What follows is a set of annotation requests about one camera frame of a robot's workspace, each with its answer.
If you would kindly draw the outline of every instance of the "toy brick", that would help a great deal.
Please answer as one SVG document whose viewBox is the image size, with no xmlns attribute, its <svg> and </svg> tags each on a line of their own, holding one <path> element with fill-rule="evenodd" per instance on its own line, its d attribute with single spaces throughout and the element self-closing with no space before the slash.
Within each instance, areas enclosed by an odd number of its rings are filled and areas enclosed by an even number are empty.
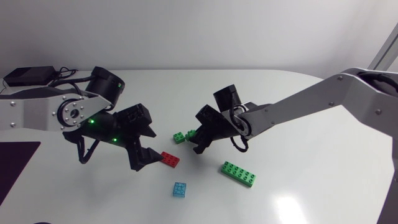
<svg viewBox="0 0 398 224">
<path fill-rule="evenodd" d="M 256 175 L 228 161 L 225 161 L 225 163 L 221 166 L 221 172 L 249 187 L 253 185 L 254 180 L 256 179 Z"/>
<path fill-rule="evenodd" d="M 161 155 L 163 156 L 161 162 L 169 165 L 170 167 L 174 168 L 178 164 L 178 162 L 180 162 L 180 159 L 178 157 L 170 155 L 167 152 L 162 152 Z"/>
<path fill-rule="evenodd" d="M 185 141 L 185 137 L 181 132 L 174 134 L 173 138 L 174 138 L 175 143 L 177 143 L 177 144 L 180 144 L 181 142 Z"/>
<path fill-rule="evenodd" d="M 196 131 L 195 130 L 191 130 L 191 131 L 188 131 L 188 133 L 185 135 L 185 139 L 187 140 L 187 141 L 189 141 L 189 139 L 191 139 L 192 137 L 194 137 L 195 135 L 196 135 Z"/>
<path fill-rule="evenodd" d="M 178 183 L 176 182 L 174 184 L 174 189 L 173 189 L 173 196 L 174 197 L 185 197 L 185 189 L 187 188 L 186 183 Z"/>
</svg>

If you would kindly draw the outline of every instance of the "blue lego brick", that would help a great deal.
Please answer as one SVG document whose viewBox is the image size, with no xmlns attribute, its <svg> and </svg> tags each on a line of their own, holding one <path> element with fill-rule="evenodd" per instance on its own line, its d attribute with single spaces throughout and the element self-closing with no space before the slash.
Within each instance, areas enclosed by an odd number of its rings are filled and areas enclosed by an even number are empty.
<svg viewBox="0 0 398 224">
<path fill-rule="evenodd" d="M 187 187 L 186 183 L 178 183 L 174 184 L 173 196 L 174 197 L 185 197 L 185 188 Z"/>
</svg>

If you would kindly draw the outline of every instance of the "small green brick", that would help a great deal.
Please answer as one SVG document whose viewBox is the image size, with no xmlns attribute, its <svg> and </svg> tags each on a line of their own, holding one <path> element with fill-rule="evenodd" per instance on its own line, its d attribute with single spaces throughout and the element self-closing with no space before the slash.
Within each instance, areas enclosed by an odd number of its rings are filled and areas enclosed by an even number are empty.
<svg viewBox="0 0 398 224">
<path fill-rule="evenodd" d="M 256 179 L 256 175 L 237 167 L 228 161 L 225 161 L 221 166 L 221 172 L 249 187 L 253 186 L 254 180 Z"/>
<path fill-rule="evenodd" d="M 188 133 L 185 135 L 185 139 L 189 141 L 192 137 L 194 137 L 197 134 L 195 130 L 188 131 Z"/>
<path fill-rule="evenodd" d="M 177 133 L 173 135 L 174 141 L 177 144 L 185 141 L 184 135 L 182 133 Z"/>
</svg>

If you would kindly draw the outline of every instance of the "black power adapter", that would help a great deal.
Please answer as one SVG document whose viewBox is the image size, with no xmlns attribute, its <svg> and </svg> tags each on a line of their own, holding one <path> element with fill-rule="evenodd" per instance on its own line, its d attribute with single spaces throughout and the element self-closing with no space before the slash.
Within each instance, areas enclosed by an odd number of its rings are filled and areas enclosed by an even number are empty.
<svg viewBox="0 0 398 224">
<path fill-rule="evenodd" d="M 9 86 L 47 85 L 57 74 L 53 66 L 16 68 L 4 81 Z"/>
</svg>

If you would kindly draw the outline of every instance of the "wire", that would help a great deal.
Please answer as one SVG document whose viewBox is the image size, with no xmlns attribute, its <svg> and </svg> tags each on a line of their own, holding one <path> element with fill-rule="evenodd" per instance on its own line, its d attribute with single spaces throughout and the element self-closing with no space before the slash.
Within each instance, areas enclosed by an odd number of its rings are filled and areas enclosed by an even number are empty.
<svg viewBox="0 0 398 224">
<path fill-rule="evenodd" d="M 396 83 L 392 78 L 388 77 L 386 74 L 366 73 L 360 75 L 360 77 L 368 78 L 370 80 L 377 80 L 379 82 L 385 82 L 388 85 L 394 87 L 396 89 L 396 92 L 398 92 L 398 83 Z"/>
<path fill-rule="evenodd" d="M 235 119 L 234 119 L 234 110 L 235 108 L 242 108 L 245 112 L 246 112 L 246 108 L 242 105 L 234 105 L 234 98 L 233 95 L 231 94 L 231 109 L 229 110 L 229 118 L 231 119 L 231 122 L 237 127 L 239 128 L 241 131 L 244 130 L 243 125 L 238 124 Z M 246 138 L 244 138 L 244 136 L 241 134 L 241 140 L 242 143 L 244 144 L 244 149 L 239 147 L 234 140 L 234 137 L 230 137 L 229 139 L 232 142 L 232 145 L 239 151 L 239 152 L 247 152 L 249 149 L 249 144 L 248 144 L 248 140 Z"/>
<path fill-rule="evenodd" d="M 95 140 L 90 149 L 87 149 L 87 153 L 85 155 L 85 139 L 80 136 L 80 139 L 77 142 L 77 153 L 80 163 L 86 164 L 90 160 L 90 157 L 93 154 L 98 143 L 100 143 L 100 140 Z"/>
<path fill-rule="evenodd" d="M 241 148 L 241 147 L 239 147 L 239 146 L 235 143 L 234 137 L 230 137 L 229 139 L 231 140 L 232 145 L 235 146 L 235 148 L 236 148 L 237 150 L 239 150 L 239 152 L 247 152 L 247 151 L 248 151 L 248 149 L 249 149 L 248 140 L 245 139 L 243 135 L 241 135 L 241 140 L 242 140 L 242 143 L 244 144 L 244 149 Z"/>
<path fill-rule="evenodd" d="M 53 84 L 54 82 L 56 82 L 57 80 L 61 80 L 61 79 L 65 79 L 65 78 L 71 77 L 72 75 L 76 74 L 77 71 L 78 71 L 77 69 L 69 69 L 67 67 L 61 67 L 60 70 L 56 72 L 56 75 L 53 78 L 53 80 L 51 81 L 50 85 Z M 70 74 L 62 76 L 62 74 L 65 73 L 65 72 L 70 72 Z"/>
<path fill-rule="evenodd" d="M 76 74 L 77 71 L 78 71 L 77 69 L 69 69 L 69 68 L 67 68 L 67 67 L 61 67 L 60 70 L 59 70 L 59 77 L 58 77 L 58 79 L 69 78 L 69 77 L 71 77 L 72 75 Z M 65 72 L 70 72 L 70 74 L 69 74 L 69 75 L 62 76 L 62 73 L 65 73 Z"/>
<path fill-rule="evenodd" d="M 2 80 L 2 85 L 4 86 L 4 88 L 0 91 L 0 94 L 7 88 L 4 84 L 4 80 Z"/>
<path fill-rule="evenodd" d="M 71 79 L 71 80 L 58 80 L 54 83 L 49 84 L 49 87 L 56 87 L 56 86 L 59 86 L 62 84 L 87 82 L 87 81 L 93 80 L 94 78 L 95 78 L 95 76 L 91 75 L 91 76 L 85 77 L 85 78 L 75 78 L 75 79 Z"/>
<path fill-rule="evenodd" d="M 77 94 L 79 94 L 80 96 L 83 96 L 83 95 L 81 94 L 81 90 L 79 89 L 79 87 L 77 87 L 76 84 L 74 84 L 74 83 L 69 83 L 69 84 L 71 84 L 73 87 L 75 87 L 75 90 L 76 90 Z"/>
</svg>

